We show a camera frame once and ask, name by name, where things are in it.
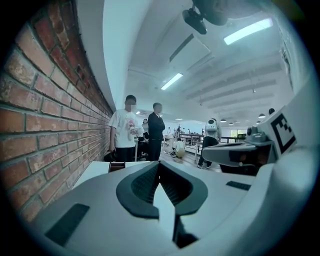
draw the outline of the ceiling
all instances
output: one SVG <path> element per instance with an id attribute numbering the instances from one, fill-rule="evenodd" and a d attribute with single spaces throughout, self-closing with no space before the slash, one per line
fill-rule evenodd
<path id="1" fill-rule="evenodd" d="M 256 123 L 260 113 L 288 103 L 293 94 L 280 56 L 276 22 L 227 45 L 224 37 L 270 16 L 258 12 L 229 19 L 224 26 L 205 20 L 207 34 L 200 35 L 182 17 L 191 3 L 155 0 L 150 6 L 133 48 L 125 89 L 137 96 L 138 109 L 152 111 L 152 104 L 161 102 L 168 120 L 205 121 L 215 116 L 226 119 L 226 126 L 235 121 L 248 126 Z M 170 62 L 170 56 L 191 34 L 194 44 Z M 190 65 L 192 58 L 197 61 Z M 178 72 L 183 77 L 161 90 Z"/>

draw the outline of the short hair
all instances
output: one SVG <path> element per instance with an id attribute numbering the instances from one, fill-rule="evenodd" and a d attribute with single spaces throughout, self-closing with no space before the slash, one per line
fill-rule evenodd
<path id="1" fill-rule="evenodd" d="M 125 101 L 127 101 L 127 100 L 134 100 L 135 102 L 137 102 L 136 97 L 133 96 L 133 95 L 128 95 L 128 96 L 125 98 Z"/>
<path id="2" fill-rule="evenodd" d="M 162 106 L 162 104 L 159 102 L 153 103 L 153 108 L 155 108 L 156 106 Z"/>
<path id="3" fill-rule="evenodd" d="M 273 112 L 275 112 L 275 109 L 274 108 L 270 108 L 269 109 L 269 115 L 271 115 Z"/>

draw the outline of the window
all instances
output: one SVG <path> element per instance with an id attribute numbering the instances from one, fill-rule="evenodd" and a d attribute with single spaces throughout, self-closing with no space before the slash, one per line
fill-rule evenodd
<path id="1" fill-rule="evenodd" d="M 247 134 L 247 130 L 230 130 L 230 137 L 237 138 L 238 134 Z M 234 139 L 229 139 L 229 143 L 235 143 Z"/>

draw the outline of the brick wall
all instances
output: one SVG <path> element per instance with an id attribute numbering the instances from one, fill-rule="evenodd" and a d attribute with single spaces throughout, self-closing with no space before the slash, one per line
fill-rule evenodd
<path id="1" fill-rule="evenodd" d="M 109 146 L 112 111 L 92 76 L 76 17 L 73 1 L 43 7 L 17 35 L 0 74 L 1 180 L 28 221 Z"/>

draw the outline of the fluorescent light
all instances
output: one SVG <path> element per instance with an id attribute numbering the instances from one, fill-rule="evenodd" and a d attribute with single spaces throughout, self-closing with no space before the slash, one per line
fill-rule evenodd
<path id="1" fill-rule="evenodd" d="M 237 32 L 234 32 L 231 35 L 228 35 L 227 37 L 225 37 L 223 40 L 225 41 L 225 43 L 227 45 L 230 45 L 232 43 L 234 43 L 235 41 L 240 40 L 241 38 L 244 38 L 246 36 L 249 36 L 255 32 L 258 32 L 260 30 L 264 30 L 267 28 L 270 28 L 273 26 L 273 22 L 271 18 L 266 18 L 263 20 L 260 20 L 254 24 L 251 24 L 249 26 L 246 26 L 240 30 L 238 30 Z"/>
<path id="2" fill-rule="evenodd" d="M 172 85 L 175 81 L 177 81 L 179 78 L 181 78 L 183 74 L 176 74 L 173 78 L 170 79 L 169 82 L 167 82 L 164 86 L 161 87 L 161 90 L 167 89 L 170 85 Z"/>

